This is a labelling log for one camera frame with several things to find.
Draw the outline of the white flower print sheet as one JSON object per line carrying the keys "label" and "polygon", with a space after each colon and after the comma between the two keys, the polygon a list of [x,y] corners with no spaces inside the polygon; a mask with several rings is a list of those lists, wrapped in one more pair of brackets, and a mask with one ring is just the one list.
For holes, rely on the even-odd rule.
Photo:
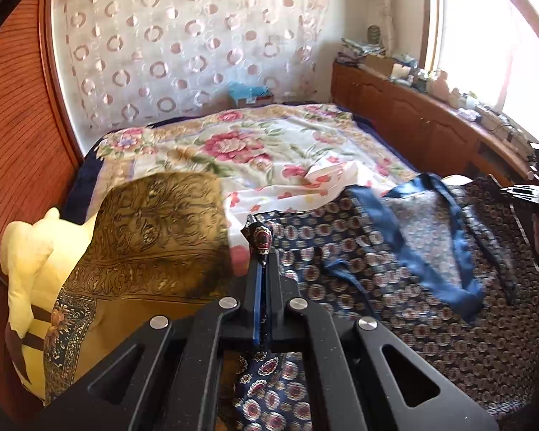
{"label": "white flower print sheet", "polygon": [[369,187],[377,195],[397,185],[357,159],[345,161],[340,156],[319,159],[304,176],[283,178],[280,183],[247,188],[235,178],[222,180],[227,236],[231,248],[246,249],[241,230],[250,214],[271,211],[308,211],[335,199],[348,186]]}

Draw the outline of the cardboard box on sideboard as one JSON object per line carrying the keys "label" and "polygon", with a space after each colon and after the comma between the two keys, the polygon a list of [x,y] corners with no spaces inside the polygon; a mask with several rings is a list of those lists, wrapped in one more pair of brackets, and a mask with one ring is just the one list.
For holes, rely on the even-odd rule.
{"label": "cardboard box on sideboard", "polygon": [[406,79],[411,72],[410,66],[402,64],[392,57],[367,55],[364,59],[364,65],[387,78]]}

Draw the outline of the long wooden sideboard cabinet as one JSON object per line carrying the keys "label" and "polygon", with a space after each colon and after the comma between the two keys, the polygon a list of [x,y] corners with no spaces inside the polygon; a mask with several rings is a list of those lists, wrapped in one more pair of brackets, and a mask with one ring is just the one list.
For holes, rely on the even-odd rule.
{"label": "long wooden sideboard cabinet", "polygon": [[494,133],[375,71],[335,62],[331,96],[337,105],[368,120],[417,170],[442,177],[491,174],[504,186],[535,180],[528,162]]}

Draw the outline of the white circle pattern curtain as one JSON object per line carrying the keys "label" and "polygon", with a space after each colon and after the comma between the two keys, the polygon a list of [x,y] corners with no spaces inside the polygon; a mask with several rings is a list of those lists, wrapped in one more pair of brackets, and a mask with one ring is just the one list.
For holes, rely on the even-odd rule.
{"label": "white circle pattern curtain", "polygon": [[312,96],[329,0],[52,0],[75,128],[97,134],[227,103],[233,84]]}

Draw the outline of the yellow plush pillow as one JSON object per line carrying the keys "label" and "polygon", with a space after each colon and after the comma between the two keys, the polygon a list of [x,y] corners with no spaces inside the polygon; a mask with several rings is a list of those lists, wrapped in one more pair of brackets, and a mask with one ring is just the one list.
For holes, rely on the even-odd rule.
{"label": "yellow plush pillow", "polygon": [[60,289],[85,253],[96,218],[78,225],[52,207],[34,224],[13,221],[1,238],[1,271],[8,277],[4,338],[22,385],[45,400],[43,350]]}

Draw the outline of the pink bottle on sideboard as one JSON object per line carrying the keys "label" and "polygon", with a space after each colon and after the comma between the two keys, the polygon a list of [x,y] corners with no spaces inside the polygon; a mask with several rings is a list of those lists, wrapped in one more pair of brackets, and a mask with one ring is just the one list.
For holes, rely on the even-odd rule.
{"label": "pink bottle on sideboard", "polygon": [[450,89],[448,85],[448,73],[444,70],[438,70],[435,72],[431,81],[431,95],[441,101],[448,103],[450,95]]}

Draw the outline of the navy medallion patterned garment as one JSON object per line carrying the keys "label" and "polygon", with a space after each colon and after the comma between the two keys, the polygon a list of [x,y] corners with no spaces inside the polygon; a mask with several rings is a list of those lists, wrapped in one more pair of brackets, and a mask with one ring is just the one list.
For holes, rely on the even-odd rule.
{"label": "navy medallion patterned garment", "polygon": [[375,317],[501,429],[539,424],[539,269],[496,180],[351,186],[306,212],[251,215],[243,234],[255,230],[304,298]]}

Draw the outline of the floral rose bed blanket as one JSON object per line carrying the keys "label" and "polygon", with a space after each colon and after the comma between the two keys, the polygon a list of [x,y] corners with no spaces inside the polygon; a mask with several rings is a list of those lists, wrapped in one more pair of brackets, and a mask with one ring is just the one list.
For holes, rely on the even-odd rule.
{"label": "floral rose bed blanket", "polygon": [[366,119],[334,104],[275,104],[107,133],[86,154],[62,210],[82,224],[113,187],[155,173],[206,172],[247,188],[304,176],[319,159],[357,159],[397,185],[417,175]]}

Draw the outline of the gold paisley patterned cloth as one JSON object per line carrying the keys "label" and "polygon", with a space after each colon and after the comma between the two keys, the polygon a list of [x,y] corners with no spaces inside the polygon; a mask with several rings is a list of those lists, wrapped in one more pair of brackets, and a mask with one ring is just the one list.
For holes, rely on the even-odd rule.
{"label": "gold paisley patterned cloth", "polygon": [[156,173],[112,189],[62,285],[45,337],[52,403],[153,316],[193,315],[234,274],[221,183],[210,173]]}

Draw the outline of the wooden framed window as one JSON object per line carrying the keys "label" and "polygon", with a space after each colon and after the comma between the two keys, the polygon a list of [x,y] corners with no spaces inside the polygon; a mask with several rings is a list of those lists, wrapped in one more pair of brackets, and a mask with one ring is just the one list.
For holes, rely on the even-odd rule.
{"label": "wooden framed window", "polygon": [[443,0],[437,68],[539,139],[539,38],[510,0]]}

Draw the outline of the wooden louvered wardrobe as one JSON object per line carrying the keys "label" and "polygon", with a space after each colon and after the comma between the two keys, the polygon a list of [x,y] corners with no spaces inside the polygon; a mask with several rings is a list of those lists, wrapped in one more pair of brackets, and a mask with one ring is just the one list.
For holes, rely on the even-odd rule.
{"label": "wooden louvered wardrobe", "polygon": [[[51,0],[21,0],[0,27],[0,244],[12,221],[62,206],[82,165],[54,73]],[[0,264],[0,406],[15,421],[41,402],[20,383],[4,329],[8,282]]]}

